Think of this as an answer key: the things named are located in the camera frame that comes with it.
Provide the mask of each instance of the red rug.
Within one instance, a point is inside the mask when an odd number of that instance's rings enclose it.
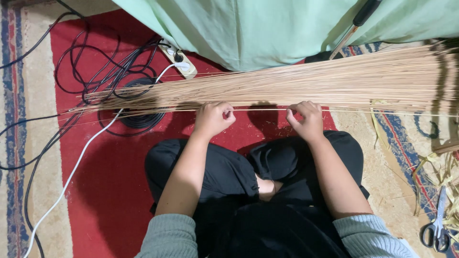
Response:
[[[93,24],[105,24],[121,35],[120,61],[132,50],[143,45],[155,33],[123,10],[90,17]],[[62,22],[51,31],[53,62],[70,47],[74,37],[84,28],[81,20]],[[93,28],[88,44],[104,50],[109,56],[116,47],[116,34],[103,28]],[[142,54],[136,64],[145,63],[150,53]],[[218,72],[217,64],[200,56],[188,56],[199,73]],[[78,69],[85,80],[105,65],[107,60],[95,50],[85,50]],[[160,73],[168,60],[158,51],[151,67]],[[169,69],[164,76],[177,75]],[[135,79],[128,76],[124,83]],[[72,75],[69,57],[62,62],[59,79],[68,90],[81,90]],[[164,77],[162,81],[183,79]],[[58,112],[75,106],[76,95],[64,93],[56,86]],[[284,112],[236,112],[237,121],[212,143],[239,153],[247,153],[263,141],[293,135]],[[108,133],[99,135],[88,147],[66,193],[72,228],[73,253],[76,258],[126,258],[140,250],[148,222],[152,218],[149,208],[153,202],[144,176],[144,157],[147,151],[164,139],[187,138],[193,130],[193,112],[166,113],[151,131],[136,137],[116,137]],[[324,129],[336,130],[329,112],[324,112]],[[60,125],[65,120],[60,118]],[[62,177],[66,181],[84,145],[101,127],[96,114],[84,116],[79,125],[61,138]],[[121,122],[110,128],[118,133],[133,132]]]

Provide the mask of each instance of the scissors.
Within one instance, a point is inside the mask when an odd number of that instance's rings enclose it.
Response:
[[[429,248],[433,248],[438,252],[446,253],[449,250],[451,237],[448,231],[443,228],[443,214],[445,212],[446,187],[442,186],[437,205],[437,218],[433,223],[427,224],[422,232],[422,243]]]

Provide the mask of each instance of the white plug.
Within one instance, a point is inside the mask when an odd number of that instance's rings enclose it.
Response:
[[[187,62],[174,63],[175,67],[179,67],[182,71],[186,72],[190,69],[190,64]]]

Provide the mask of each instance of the power strip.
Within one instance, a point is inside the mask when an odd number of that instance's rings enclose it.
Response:
[[[167,40],[164,40],[164,39],[161,40],[161,43],[165,43],[165,44],[170,45],[170,43]],[[166,55],[166,57],[171,61],[171,63],[173,63],[173,64],[177,63],[174,60],[174,55],[175,55],[175,52],[177,51],[176,47],[171,45],[171,47],[169,48],[167,46],[160,45],[160,49]],[[187,70],[184,70],[184,68],[177,67],[177,70],[183,75],[183,77],[185,77],[185,79],[194,78],[196,76],[196,74],[198,73],[198,71],[196,70],[196,67],[190,62],[190,60],[185,56],[184,53],[179,53],[179,55],[181,55],[183,57],[183,61],[182,62],[186,62],[186,63],[190,64],[190,68],[187,69]]]

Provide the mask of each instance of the hand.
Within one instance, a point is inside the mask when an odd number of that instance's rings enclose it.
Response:
[[[196,112],[193,134],[210,140],[236,121],[231,110],[233,107],[227,102],[204,103]]]
[[[293,112],[300,112],[303,120],[297,121],[293,117]],[[292,128],[300,135],[307,143],[324,138],[322,107],[319,104],[314,104],[312,101],[302,101],[298,104],[290,105],[287,108],[287,121]]]

